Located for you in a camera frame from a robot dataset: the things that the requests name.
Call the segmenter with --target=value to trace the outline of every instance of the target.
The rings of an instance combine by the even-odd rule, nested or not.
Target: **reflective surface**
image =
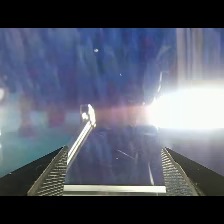
[[[164,145],[224,175],[222,131],[180,141],[169,130],[155,134],[142,119],[158,89],[223,80],[223,34],[217,28],[0,29],[0,177],[71,145],[80,105],[88,103],[97,128],[67,183],[161,185]]]

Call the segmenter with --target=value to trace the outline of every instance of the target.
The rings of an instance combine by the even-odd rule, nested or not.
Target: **white strip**
[[[70,163],[72,157],[74,156],[75,152],[78,149],[79,143],[85,138],[85,136],[86,136],[87,132],[90,130],[90,128],[91,128],[91,124],[90,124],[90,121],[88,121],[86,123],[85,127],[83,128],[82,132],[80,133],[79,137],[77,138],[77,140],[71,147],[70,151],[68,152],[67,165]]]
[[[104,191],[104,192],[145,192],[166,193],[165,186],[109,186],[109,185],[64,185],[64,192]]]

